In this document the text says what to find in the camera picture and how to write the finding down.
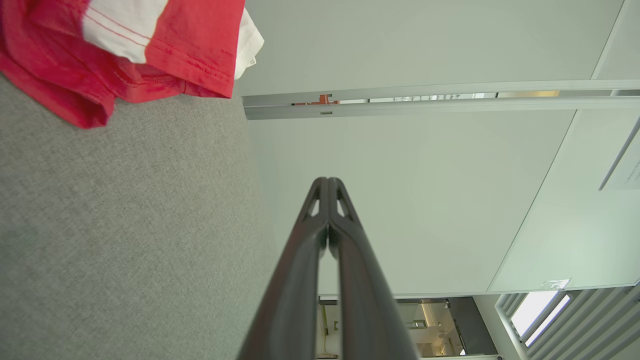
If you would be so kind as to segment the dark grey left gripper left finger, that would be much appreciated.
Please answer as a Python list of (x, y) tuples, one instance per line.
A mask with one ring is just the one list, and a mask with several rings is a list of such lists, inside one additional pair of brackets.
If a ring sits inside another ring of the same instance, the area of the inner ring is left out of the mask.
[(319, 260), (328, 223), (329, 180), (319, 177), (302, 203), (238, 359), (315, 359)]

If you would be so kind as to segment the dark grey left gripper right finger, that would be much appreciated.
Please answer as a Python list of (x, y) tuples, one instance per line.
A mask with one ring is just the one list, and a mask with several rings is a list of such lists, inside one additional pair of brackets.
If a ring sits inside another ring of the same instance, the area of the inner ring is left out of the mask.
[(384, 273), (345, 184), (328, 180), (329, 248), (338, 262), (342, 360), (416, 360)]

